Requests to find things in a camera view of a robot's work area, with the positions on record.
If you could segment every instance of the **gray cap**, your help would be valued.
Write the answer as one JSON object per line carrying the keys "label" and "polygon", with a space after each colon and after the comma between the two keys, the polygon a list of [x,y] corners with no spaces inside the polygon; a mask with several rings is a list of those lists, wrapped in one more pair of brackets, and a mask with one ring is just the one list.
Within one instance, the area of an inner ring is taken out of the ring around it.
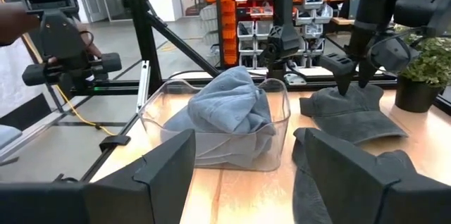
{"label": "gray cap", "polygon": [[[292,198],[293,215],[297,224],[332,224],[329,212],[311,174],[305,149],[307,130],[316,129],[298,128],[293,133],[296,141],[292,152],[292,159],[297,167]],[[374,157],[374,163],[385,163],[393,167],[393,169],[384,170],[386,173],[398,173],[400,171],[406,173],[416,172],[409,156],[400,150],[382,153]]]}
{"label": "gray cap", "polygon": [[301,98],[301,114],[312,117],[324,132],[353,144],[386,136],[408,137],[381,112],[382,96],[383,90],[375,85],[361,88],[353,83],[345,96],[337,87],[329,87]]}

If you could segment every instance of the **gray fabric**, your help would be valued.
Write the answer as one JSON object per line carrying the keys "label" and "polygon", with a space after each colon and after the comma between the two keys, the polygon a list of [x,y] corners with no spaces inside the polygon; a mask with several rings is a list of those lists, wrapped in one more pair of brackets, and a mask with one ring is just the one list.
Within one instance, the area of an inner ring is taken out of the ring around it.
{"label": "gray fabric", "polygon": [[329,87],[301,98],[301,114],[312,117],[324,132],[353,144],[385,136],[408,137],[381,112],[382,96],[383,90],[375,85],[362,89],[353,83],[345,96],[337,87]]}
{"label": "gray fabric", "polygon": [[[293,215],[295,222],[298,224],[332,224],[321,194],[316,187],[314,179],[311,177],[308,160],[304,151],[305,129],[299,128],[293,134],[296,136],[296,142],[292,159],[297,166],[293,192]],[[392,170],[396,170],[397,172],[399,170],[403,170],[403,172],[416,172],[409,156],[400,150],[385,152],[377,156],[375,161],[389,163],[393,168],[387,170],[387,172]]]}
{"label": "gray fabric", "polygon": [[0,149],[3,149],[21,135],[22,132],[14,127],[0,125]]}
{"label": "gray fabric", "polygon": [[163,128],[162,141],[186,129],[196,131],[197,165],[231,163],[245,168],[271,148],[276,134],[266,93],[242,66],[214,78]]}

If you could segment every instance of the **potted plant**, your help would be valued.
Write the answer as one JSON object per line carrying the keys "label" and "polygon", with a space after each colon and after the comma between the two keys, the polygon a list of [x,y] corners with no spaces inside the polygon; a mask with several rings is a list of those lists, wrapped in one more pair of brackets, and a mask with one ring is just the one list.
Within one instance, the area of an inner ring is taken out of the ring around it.
{"label": "potted plant", "polygon": [[[411,44],[418,38],[410,34],[404,41]],[[451,39],[425,39],[415,49],[420,56],[398,74],[395,105],[405,111],[423,113],[451,82]]]}

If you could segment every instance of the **wooden table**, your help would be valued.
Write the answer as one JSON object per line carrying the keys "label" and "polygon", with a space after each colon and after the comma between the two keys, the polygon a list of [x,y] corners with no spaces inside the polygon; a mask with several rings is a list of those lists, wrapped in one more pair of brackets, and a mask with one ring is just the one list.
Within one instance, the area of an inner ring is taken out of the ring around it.
{"label": "wooden table", "polygon": [[[302,116],[299,98],[310,92],[289,93],[291,117],[280,168],[273,172],[195,169],[181,223],[294,223],[292,191],[295,165],[291,161],[299,127],[314,127],[312,119]],[[403,149],[419,173],[451,185],[451,117],[432,107],[428,113],[401,111],[393,105],[394,91],[385,91],[381,110],[404,129],[408,139],[377,139],[362,145],[372,154]],[[154,148],[141,122],[128,133],[124,147],[116,147],[92,182],[122,168]]]}
{"label": "wooden table", "polygon": [[333,17],[332,22],[334,22],[337,25],[353,25],[354,20],[341,18],[341,17]]}

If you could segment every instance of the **parts organizer rack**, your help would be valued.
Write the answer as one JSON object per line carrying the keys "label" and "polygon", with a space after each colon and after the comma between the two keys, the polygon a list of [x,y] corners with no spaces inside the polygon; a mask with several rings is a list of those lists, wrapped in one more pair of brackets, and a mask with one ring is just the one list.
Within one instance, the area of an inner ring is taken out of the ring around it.
{"label": "parts organizer rack", "polygon": [[[311,57],[321,55],[325,46],[323,24],[332,18],[330,0],[293,0],[293,22],[301,45],[293,61],[310,66]],[[243,65],[262,68],[258,55],[266,47],[273,24],[273,0],[206,0],[216,5],[221,68]]]}

